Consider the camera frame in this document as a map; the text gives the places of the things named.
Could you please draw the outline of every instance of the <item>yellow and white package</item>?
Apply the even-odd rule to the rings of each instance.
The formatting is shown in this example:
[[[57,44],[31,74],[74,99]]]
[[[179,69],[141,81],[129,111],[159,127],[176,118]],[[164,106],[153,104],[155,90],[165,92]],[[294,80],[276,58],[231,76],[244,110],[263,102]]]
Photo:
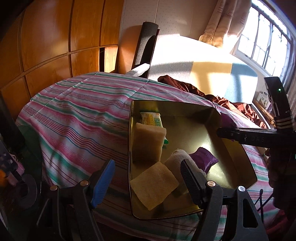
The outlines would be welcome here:
[[[142,116],[142,124],[163,127],[163,124],[161,123],[160,113],[140,112],[140,114]],[[168,140],[165,138],[163,143],[165,145],[168,144]]]

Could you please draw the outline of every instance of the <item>brown blanket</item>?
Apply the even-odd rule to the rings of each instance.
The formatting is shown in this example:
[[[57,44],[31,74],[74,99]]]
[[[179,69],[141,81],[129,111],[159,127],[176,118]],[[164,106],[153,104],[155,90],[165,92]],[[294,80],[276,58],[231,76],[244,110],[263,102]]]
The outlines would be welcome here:
[[[158,82],[173,86],[179,90],[183,90],[185,92],[189,92],[200,97],[203,97],[209,101],[212,101],[220,106],[229,109],[238,115],[249,119],[250,121],[254,122],[256,125],[260,126],[263,129],[266,129],[266,125],[261,121],[256,114],[256,112],[252,109],[252,107],[246,103],[231,103],[229,100],[225,98],[221,98],[219,96],[213,95],[206,95],[205,93],[201,92],[198,88],[193,86],[192,84],[184,83],[178,80],[173,79],[172,77],[165,75],[160,76],[158,78]]]

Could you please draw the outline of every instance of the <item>beige curtain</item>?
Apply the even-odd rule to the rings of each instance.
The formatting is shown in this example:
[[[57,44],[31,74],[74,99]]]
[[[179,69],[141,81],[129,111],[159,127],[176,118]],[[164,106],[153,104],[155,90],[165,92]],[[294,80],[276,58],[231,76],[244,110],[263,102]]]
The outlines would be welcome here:
[[[252,0],[218,0],[199,41],[230,52],[245,27],[251,5]]]

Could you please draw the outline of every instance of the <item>screw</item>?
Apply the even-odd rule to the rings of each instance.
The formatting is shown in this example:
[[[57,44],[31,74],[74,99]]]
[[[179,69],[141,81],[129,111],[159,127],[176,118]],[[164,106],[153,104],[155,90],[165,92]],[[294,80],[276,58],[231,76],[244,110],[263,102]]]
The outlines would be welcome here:
[[[51,186],[51,187],[50,187],[50,190],[51,190],[51,191],[55,191],[55,190],[57,190],[57,185],[53,185],[53,186]]]
[[[87,186],[89,184],[89,182],[87,181],[87,180],[82,180],[81,182],[80,182],[80,185],[81,186]]]
[[[241,192],[244,192],[246,189],[245,189],[245,187],[243,187],[243,186],[239,186],[239,187],[238,187],[238,190],[240,190]]]
[[[214,186],[216,186],[216,183],[215,183],[214,181],[208,181],[207,184],[208,184],[208,186],[210,186],[210,187],[214,187]]]

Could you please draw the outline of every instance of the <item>white gauze roll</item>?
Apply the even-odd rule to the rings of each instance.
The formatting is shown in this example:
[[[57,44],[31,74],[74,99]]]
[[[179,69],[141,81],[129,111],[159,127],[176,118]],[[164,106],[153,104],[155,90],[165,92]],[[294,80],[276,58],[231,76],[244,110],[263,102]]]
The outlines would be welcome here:
[[[195,167],[196,171],[201,172],[205,177],[205,172],[197,167],[192,158],[184,150],[177,149],[171,154],[171,156],[165,161],[164,164],[174,174],[175,178],[178,180],[180,184],[184,183],[180,170],[181,162],[184,159],[188,159]]]

